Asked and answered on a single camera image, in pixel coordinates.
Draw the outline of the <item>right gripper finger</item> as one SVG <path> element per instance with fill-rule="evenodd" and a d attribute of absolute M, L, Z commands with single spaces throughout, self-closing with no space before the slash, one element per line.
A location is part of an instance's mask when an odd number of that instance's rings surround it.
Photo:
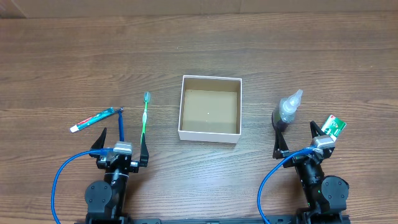
<path fill-rule="evenodd" d="M 311 134 L 312 134 L 313 138 L 325 135 L 325 133 L 321 130 L 321 128 L 314 121 L 310 122 L 310 130 L 311 130 Z"/>
<path fill-rule="evenodd" d="M 275 129 L 275 144 L 272 157 L 274 159 L 283 159 L 289 155 L 289 148 L 285 142 L 285 139 L 282 135 L 280 129 Z"/>

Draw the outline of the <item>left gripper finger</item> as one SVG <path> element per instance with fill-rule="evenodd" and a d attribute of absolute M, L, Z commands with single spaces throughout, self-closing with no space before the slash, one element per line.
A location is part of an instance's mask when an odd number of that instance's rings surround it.
<path fill-rule="evenodd" d="M 107 128 L 104 128 L 99 138 L 90 148 L 90 157 L 101 157 L 106 155 L 106 150 L 104 150 L 104 143 L 106 140 Z"/>
<path fill-rule="evenodd" d="M 147 150 L 145 134 L 141 136 L 141 154 L 139 160 L 140 167 L 147 167 L 149 161 L 149 151 Z"/>

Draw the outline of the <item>green white small packet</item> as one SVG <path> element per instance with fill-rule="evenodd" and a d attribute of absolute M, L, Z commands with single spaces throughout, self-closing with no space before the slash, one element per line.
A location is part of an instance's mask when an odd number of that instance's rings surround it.
<path fill-rule="evenodd" d="M 321 130 L 326 135 L 329 135 L 332 138 L 332 140 L 336 141 L 338 136 L 343 132 L 345 127 L 346 123 L 343 120 L 331 114 L 323 124 Z"/>

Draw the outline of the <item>small toothpaste tube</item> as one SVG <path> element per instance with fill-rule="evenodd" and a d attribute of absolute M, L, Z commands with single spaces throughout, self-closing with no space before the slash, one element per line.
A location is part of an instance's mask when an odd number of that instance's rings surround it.
<path fill-rule="evenodd" d="M 115 113 L 115 110 L 113 107 L 110 107 L 94 116 L 91 116 L 89 118 L 86 118 L 85 120 L 75 124 L 74 126 L 72 126 L 70 128 L 70 132 L 71 133 L 75 133 L 77 131 L 80 131 L 82 129 L 85 129 L 89 126 L 91 126 L 92 124 L 97 123 L 98 121 L 101 121 L 102 119 L 105 119 L 111 115 L 113 115 Z"/>

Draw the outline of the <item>clear spray bottle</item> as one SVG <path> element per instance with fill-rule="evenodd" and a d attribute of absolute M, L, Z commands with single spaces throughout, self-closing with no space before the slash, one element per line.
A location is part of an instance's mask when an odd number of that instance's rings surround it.
<path fill-rule="evenodd" d="M 301 104 L 303 90 L 299 89 L 293 95 L 282 98 L 279 105 L 272 112 L 272 126 L 277 131 L 284 132 L 295 119 L 297 108 Z"/>

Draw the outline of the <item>blue razor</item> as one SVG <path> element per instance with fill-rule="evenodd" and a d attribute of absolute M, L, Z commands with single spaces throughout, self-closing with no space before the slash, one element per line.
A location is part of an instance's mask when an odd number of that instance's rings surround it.
<path fill-rule="evenodd" d="M 124 108 L 118 109 L 118 129 L 119 129 L 119 140 L 124 141 L 124 124 L 123 124 L 123 111 Z"/>

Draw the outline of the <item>green toothbrush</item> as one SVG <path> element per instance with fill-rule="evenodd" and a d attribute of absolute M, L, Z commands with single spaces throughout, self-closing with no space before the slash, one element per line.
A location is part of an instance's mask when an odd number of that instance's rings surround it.
<path fill-rule="evenodd" d="M 141 132 L 141 142 L 144 139 L 144 134 L 146 132 L 146 122 L 147 122 L 147 107 L 151 99 L 151 94 L 149 91 L 144 93 L 144 112 L 142 114 L 142 132 Z"/>

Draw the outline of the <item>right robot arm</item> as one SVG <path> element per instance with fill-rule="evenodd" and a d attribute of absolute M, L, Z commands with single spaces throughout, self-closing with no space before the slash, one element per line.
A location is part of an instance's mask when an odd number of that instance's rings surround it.
<path fill-rule="evenodd" d="M 312 141 L 310 147 L 315 150 L 307 155 L 294 156 L 289 151 L 280 128 L 275 128 L 274 159 L 286 159 L 283 167 L 294 167 L 308 203 L 299 208 L 296 214 L 285 218 L 282 223 L 314 223 L 314 224 L 350 224 L 349 216 L 344 215 L 349 184 L 335 175 L 325 175 L 321 163 L 329 158 L 335 142 L 325 134 L 315 122 L 310 123 Z"/>

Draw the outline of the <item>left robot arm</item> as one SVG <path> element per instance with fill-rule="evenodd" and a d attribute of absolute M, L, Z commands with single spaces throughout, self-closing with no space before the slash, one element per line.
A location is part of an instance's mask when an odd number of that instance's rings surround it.
<path fill-rule="evenodd" d="M 114 147 L 102 154 L 107 129 L 90 149 L 90 156 L 96 159 L 97 168 L 105 170 L 104 179 L 91 183 L 85 191 L 88 210 L 85 223 L 132 223 L 129 214 L 123 212 L 127 181 L 131 172 L 139 172 L 146 167 L 149 152 L 146 146 L 146 135 L 141 136 L 141 154 L 138 161 L 132 160 L 132 144 L 118 141 Z"/>

